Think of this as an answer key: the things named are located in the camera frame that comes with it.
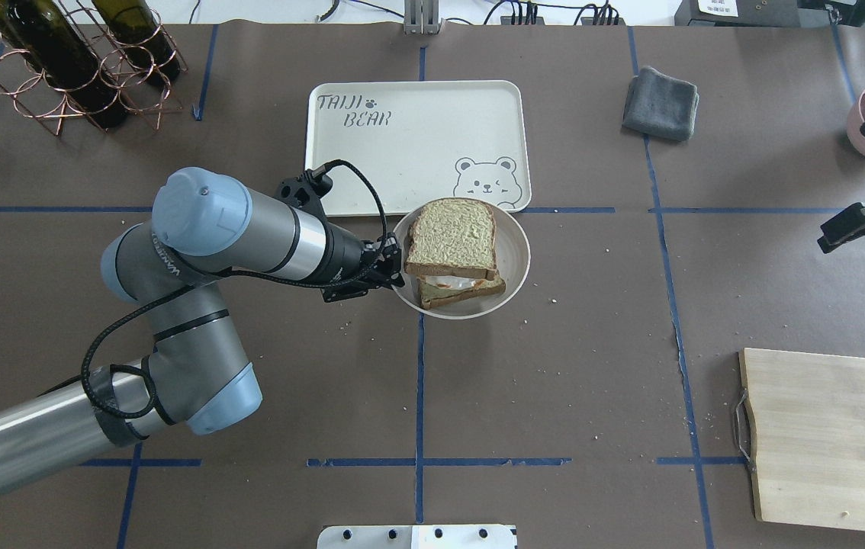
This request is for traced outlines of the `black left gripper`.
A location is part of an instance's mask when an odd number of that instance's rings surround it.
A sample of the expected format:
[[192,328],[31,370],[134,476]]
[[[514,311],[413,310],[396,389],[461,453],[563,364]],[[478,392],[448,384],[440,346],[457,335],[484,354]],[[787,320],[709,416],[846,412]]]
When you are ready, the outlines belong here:
[[345,284],[323,289],[322,298],[326,303],[345,301],[365,296],[369,291],[379,288],[395,289],[405,286],[404,262],[399,239],[393,233],[385,233],[377,241],[359,241],[362,253],[359,254],[360,269],[348,274],[339,274],[337,281]]

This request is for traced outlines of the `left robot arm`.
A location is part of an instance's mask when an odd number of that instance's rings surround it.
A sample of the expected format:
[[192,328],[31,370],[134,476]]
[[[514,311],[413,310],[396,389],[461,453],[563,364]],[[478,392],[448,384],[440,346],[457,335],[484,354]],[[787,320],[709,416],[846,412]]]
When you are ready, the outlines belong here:
[[208,435],[253,414],[262,391],[223,279],[319,291],[326,302],[404,284],[386,210],[377,239],[329,221],[328,161],[286,178],[273,195],[200,167],[175,171],[149,221],[113,240],[101,275],[135,310],[106,326],[76,377],[0,412],[0,496],[181,423]]

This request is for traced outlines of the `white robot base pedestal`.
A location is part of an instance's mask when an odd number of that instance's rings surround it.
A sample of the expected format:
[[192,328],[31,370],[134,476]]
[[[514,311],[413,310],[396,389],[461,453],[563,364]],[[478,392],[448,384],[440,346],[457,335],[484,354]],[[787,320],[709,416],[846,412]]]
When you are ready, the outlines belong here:
[[517,548],[516,527],[502,524],[333,525],[317,548]]

